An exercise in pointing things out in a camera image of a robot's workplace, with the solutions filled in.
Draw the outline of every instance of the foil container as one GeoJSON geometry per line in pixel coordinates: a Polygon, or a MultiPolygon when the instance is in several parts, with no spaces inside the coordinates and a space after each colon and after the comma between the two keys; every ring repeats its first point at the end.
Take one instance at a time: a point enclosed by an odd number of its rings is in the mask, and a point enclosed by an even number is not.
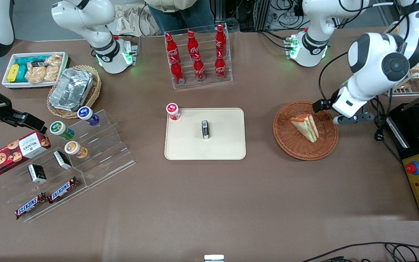
{"type": "Polygon", "coordinates": [[[92,73],[84,70],[65,69],[59,78],[58,85],[49,96],[49,103],[57,109],[78,111],[87,99],[94,78],[92,73]]]}

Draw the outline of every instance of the red cap bottle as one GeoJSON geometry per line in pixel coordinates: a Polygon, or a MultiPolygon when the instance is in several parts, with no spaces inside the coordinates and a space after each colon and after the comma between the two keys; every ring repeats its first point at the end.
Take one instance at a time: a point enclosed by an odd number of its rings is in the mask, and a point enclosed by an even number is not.
{"type": "Polygon", "coordinates": [[[175,57],[180,63],[179,49],[177,49],[177,44],[172,39],[172,35],[170,33],[166,33],[164,37],[166,38],[166,50],[168,51],[169,58],[175,57]]]}
{"type": "Polygon", "coordinates": [[[171,60],[171,72],[172,72],[172,77],[174,79],[174,82],[176,83],[176,85],[185,84],[185,78],[183,77],[182,67],[177,62],[177,59],[175,57],[172,56],[170,60],[171,60]]]}
{"type": "Polygon", "coordinates": [[[214,64],[216,68],[216,80],[222,82],[224,79],[226,79],[226,61],[224,61],[223,53],[220,51],[218,51],[216,57],[216,63],[214,64]]]}
{"type": "Polygon", "coordinates": [[[196,81],[203,83],[206,80],[205,65],[201,61],[200,54],[195,54],[195,62],[193,63],[193,69],[195,70],[196,81]]]}
{"type": "Polygon", "coordinates": [[[195,32],[193,30],[188,31],[187,48],[192,62],[195,61],[195,54],[199,55],[200,51],[198,50],[198,41],[195,39],[195,32]]]}
{"type": "Polygon", "coordinates": [[[226,56],[226,34],[224,33],[224,25],[218,24],[216,27],[216,51],[223,53],[226,56]]]}

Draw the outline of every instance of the small bottle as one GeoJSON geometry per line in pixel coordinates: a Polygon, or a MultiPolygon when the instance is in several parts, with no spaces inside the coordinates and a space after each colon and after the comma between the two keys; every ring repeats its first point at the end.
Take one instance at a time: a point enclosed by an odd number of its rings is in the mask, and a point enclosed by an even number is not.
{"type": "Polygon", "coordinates": [[[169,118],[172,120],[178,120],[180,118],[179,107],[176,103],[170,103],[166,106],[166,112],[168,112],[169,118]]]}
{"type": "Polygon", "coordinates": [[[222,82],[224,79],[226,79],[226,61],[224,61],[224,56],[221,52],[218,52],[216,57],[216,63],[214,63],[216,68],[216,80],[222,82]]]}
{"type": "Polygon", "coordinates": [[[188,53],[190,54],[190,59],[195,61],[195,54],[200,54],[198,49],[198,41],[195,39],[195,32],[193,30],[188,31],[188,43],[187,43],[188,53]]]}
{"type": "Polygon", "coordinates": [[[64,146],[64,151],[80,159],[83,159],[88,155],[88,149],[80,146],[80,144],[76,141],[67,142],[67,144],[64,146]]]}
{"type": "Polygon", "coordinates": [[[174,57],[180,63],[179,49],[177,48],[176,42],[172,39],[172,35],[170,33],[166,33],[164,37],[166,38],[166,50],[168,51],[169,58],[174,57]]]}
{"type": "Polygon", "coordinates": [[[53,133],[53,135],[60,136],[64,140],[67,140],[67,141],[72,139],[74,134],[75,134],[75,132],[72,129],[68,128],[65,125],[65,123],[63,123],[61,121],[53,122],[53,124],[51,124],[51,127],[49,128],[49,130],[51,131],[51,133],[53,133]]]}
{"type": "Polygon", "coordinates": [[[218,31],[216,33],[216,52],[220,51],[223,53],[223,57],[226,56],[226,34],[224,33],[224,25],[218,24],[216,27],[218,31]]]}
{"type": "Polygon", "coordinates": [[[203,83],[206,80],[205,65],[201,61],[200,55],[197,53],[195,54],[193,70],[195,71],[196,81],[199,83],[203,83]]]}
{"type": "Polygon", "coordinates": [[[77,116],[80,119],[87,121],[90,126],[96,126],[100,122],[100,118],[95,113],[93,113],[93,110],[88,106],[80,107],[80,109],[77,111],[77,116]]]}
{"type": "Polygon", "coordinates": [[[172,78],[174,79],[174,82],[176,83],[176,85],[185,84],[185,78],[182,73],[182,67],[179,65],[176,58],[171,57],[170,60],[171,60],[172,78]]]}

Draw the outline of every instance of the person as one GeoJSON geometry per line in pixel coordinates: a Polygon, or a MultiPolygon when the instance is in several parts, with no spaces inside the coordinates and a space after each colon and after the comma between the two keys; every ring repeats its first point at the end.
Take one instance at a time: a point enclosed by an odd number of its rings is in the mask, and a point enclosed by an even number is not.
{"type": "Polygon", "coordinates": [[[145,0],[161,32],[214,24],[210,0],[145,0]]]}

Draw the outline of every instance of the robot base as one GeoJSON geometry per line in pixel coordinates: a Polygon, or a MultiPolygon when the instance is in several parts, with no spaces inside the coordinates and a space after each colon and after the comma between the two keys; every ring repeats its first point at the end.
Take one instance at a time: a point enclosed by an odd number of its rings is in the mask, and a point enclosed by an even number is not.
{"type": "Polygon", "coordinates": [[[318,49],[318,53],[312,55],[303,44],[302,38],[304,34],[305,32],[300,32],[296,35],[292,35],[292,38],[296,39],[297,43],[295,46],[292,46],[293,49],[290,51],[289,57],[301,66],[314,67],[319,64],[321,59],[325,56],[327,48],[324,48],[322,51],[321,49],[318,49]]]}
{"type": "Polygon", "coordinates": [[[125,45],[126,41],[123,39],[116,40],[119,43],[119,52],[118,54],[112,59],[111,62],[104,62],[101,61],[98,56],[98,62],[100,63],[100,66],[104,68],[104,70],[110,74],[118,74],[123,72],[127,67],[131,66],[133,64],[133,59],[128,60],[128,57],[132,57],[132,55],[129,55],[126,53],[125,45]]]}

